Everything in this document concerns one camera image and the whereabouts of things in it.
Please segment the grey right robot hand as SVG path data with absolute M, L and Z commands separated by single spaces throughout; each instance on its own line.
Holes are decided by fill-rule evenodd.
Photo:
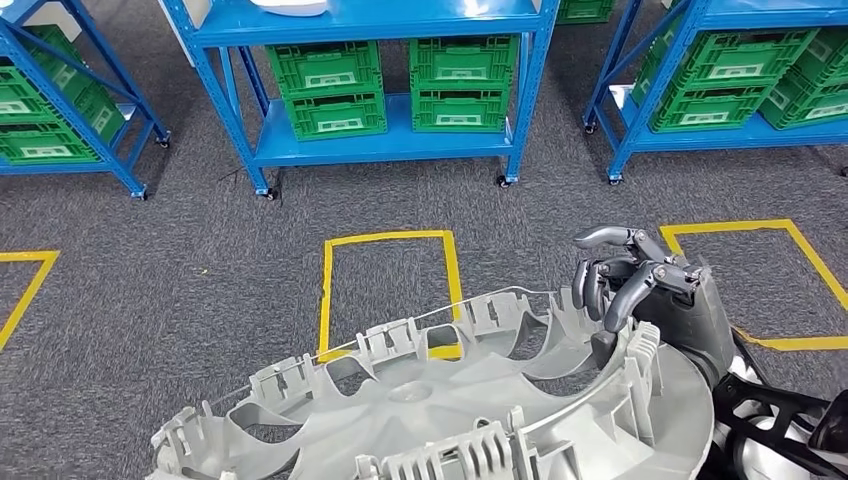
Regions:
M 573 306 L 602 329 L 592 335 L 603 367 L 631 319 L 660 329 L 661 340 L 683 353 L 714 388 L 730 370 L 735 346 L 730 322 L 707 267 L 668 255 L 642 229 L 597 226 L 574 238 L 581 249 L 620 246 L 626 255 L 583 259 L 572 281 Z

